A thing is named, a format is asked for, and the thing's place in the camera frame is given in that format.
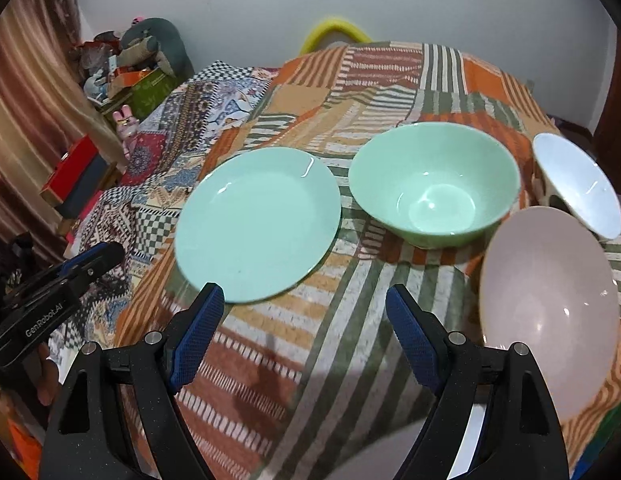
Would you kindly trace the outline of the orange sleeve forearm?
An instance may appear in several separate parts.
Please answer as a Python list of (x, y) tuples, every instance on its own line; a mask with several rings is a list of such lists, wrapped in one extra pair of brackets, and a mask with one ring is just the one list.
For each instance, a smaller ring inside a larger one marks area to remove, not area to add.
[(22, 423), (15, 403), (10, 396), (7, 397), (6, 407), (16, 454), (18, 454), (28, 478), (38, 480), (42, 446)]

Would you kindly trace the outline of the person's left hand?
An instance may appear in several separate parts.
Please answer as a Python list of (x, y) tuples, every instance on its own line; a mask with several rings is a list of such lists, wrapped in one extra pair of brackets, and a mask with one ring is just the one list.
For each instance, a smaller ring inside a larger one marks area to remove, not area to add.
[(50, 360), (50, 350), (46, 344), (37, 347), (41, 373), (35, 382), (38, 400), (42, 405), (50, 406), (56, 400), (61, 385), (59, 382), (59, 369), (53, 360)]

